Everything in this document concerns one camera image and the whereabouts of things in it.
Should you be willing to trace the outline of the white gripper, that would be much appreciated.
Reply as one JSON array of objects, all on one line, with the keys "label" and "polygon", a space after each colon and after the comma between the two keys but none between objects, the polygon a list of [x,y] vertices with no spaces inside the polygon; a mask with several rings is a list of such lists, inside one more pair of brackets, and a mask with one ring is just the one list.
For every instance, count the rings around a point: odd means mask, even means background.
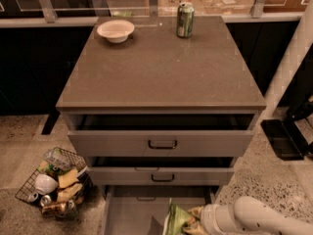
[{"label": "white gripper", "polygon": [[201,223],[198,221],[184,225],[182,230],[188,235],[225,235],[220,229],[216,219],[216,211],[218,205],[206,205],[205,207],[194,207],[188,210],[188,213],[197,219],[201,219]]}]

